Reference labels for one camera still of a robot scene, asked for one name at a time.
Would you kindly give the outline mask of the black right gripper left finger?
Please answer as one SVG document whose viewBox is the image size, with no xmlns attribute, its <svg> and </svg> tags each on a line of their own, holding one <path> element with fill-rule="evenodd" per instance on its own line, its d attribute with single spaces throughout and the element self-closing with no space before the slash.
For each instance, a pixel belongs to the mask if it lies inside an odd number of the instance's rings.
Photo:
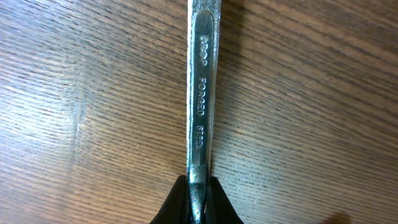
<svg viewBox="0 0 398 224">
<path fill-rule="evenodd" d="M 185 175 L 180 175 L 173 184 L 167 198 L 150 224 L 187 224 L 188 187 Z"/>
</svg>

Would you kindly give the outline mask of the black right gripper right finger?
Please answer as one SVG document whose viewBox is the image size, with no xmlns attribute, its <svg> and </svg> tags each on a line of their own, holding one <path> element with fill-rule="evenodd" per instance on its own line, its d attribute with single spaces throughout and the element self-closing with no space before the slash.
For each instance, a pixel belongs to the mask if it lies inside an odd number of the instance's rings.
<svg viewBox="0 0 398 224">
<path fill-rule="evenodd" d="M 206 198 L 207 224 L 243 224 L 219 180 L 211 177 Z"/>
</svg>

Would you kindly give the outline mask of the silver steel wrench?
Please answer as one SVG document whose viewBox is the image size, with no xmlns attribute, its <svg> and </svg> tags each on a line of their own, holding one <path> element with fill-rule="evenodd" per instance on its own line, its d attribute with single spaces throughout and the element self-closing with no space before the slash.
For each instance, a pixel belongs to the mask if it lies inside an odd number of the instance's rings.
<svg viewBox="0 0 398 224">
<path fill-rule="evenodd" d="M 215 116 L 221 0 L 187 2 L 188 222 L 206 222 Z"/>
</svg>

